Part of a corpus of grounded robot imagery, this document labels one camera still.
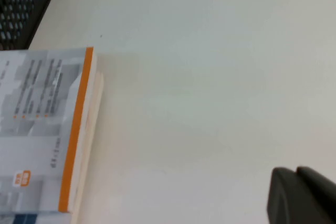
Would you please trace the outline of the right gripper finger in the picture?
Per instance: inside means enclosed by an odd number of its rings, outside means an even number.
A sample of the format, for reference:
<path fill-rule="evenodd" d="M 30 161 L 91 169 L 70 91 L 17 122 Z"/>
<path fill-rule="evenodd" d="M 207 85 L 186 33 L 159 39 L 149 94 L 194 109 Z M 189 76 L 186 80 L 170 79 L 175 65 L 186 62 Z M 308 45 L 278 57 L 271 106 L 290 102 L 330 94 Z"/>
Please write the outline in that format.
<path fill-rule="evenodd" d="M 310 167 L 275 167 L 267 215 L 269 223 L 335 223 L 335 183 Z"/>

